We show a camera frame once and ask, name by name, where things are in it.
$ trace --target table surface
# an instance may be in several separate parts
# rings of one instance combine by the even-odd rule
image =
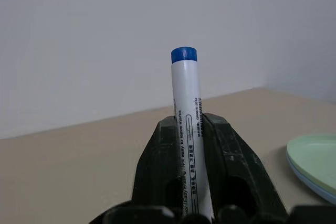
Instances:
[[[251,89],[204,100],[256,152],[287,210],[324,204],[290,170],[287,143],[336,133],[336,105]],[[88,223],[131,196],[135,167],[172,107],[0,140],[0,223]]]

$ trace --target stacked plates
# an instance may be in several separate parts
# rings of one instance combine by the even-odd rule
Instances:
[[[287,145],[290,167],[315,193],[336,205],[336,135],[306,135]]]

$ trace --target whiteboard marker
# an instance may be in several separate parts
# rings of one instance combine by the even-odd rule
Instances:
[[[211,220],[213,208],[204,159],[195,48],[180,47],[172,51],[172,82],[183,180],[183,215],[201,214]]]

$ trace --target green plate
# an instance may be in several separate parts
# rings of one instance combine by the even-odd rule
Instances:
[[[287,144],[294,167],[326,191],[336,195],[336,135],[305,135]]]

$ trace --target white marker barrel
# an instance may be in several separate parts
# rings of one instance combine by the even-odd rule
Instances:
[[[213,208],[204,159],[202,101],[196,50],[172,51],[172,82],[183,179],[183,214],[201,214],[209,220]]]

